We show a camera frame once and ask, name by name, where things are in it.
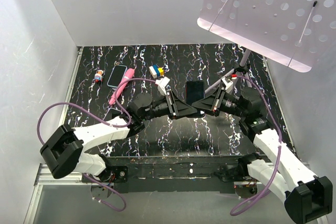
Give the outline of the lilac phone case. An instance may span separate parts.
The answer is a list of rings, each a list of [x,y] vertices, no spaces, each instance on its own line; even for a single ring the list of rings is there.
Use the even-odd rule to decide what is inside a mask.
[[[106,115],[104,116],[103,120],[104,121],[110,121],[114,119],[117,116],[120,116],[122,114],[121,111],[114,109],[114,108],[109,108]]]

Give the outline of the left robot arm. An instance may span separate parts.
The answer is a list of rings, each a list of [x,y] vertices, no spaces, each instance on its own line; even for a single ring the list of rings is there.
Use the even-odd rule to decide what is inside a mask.
[[[78,172],[106,182],[112,176],[112,166],[102,154],[90,154],[90,149],[138,134],[144,129],[144,121],[166,115],[170,119],[180,119],[196,112],[196,108],[181,101],[172,91],[158,100],[149,93],[141,93],[125,113],[110,121],[78,128],[61,125],[42,146],[40,153],[55,179]]]

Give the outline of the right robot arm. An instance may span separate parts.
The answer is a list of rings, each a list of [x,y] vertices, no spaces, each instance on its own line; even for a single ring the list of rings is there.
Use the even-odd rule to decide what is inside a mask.
[[[238,116],[243,134],[272,162],[269,166],[258,154],[239,158],[238,176],[246,181],[254,178],[265,186],[253,200],[272,192],[294,223],[307,223],[332,212],[332,182],[317,176],[282,141],[275,125],[261,113],[264,103],[258,90],[245,87],[235,98],[221,87],[192,105],[213,116],[220,112]]]

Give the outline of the black phone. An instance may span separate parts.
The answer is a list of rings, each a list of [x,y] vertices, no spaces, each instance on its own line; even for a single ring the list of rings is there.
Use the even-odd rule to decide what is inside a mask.
[[[188,105],[204,98],[204,82],[203,81],[187,81],[185,84],[185,102]]]

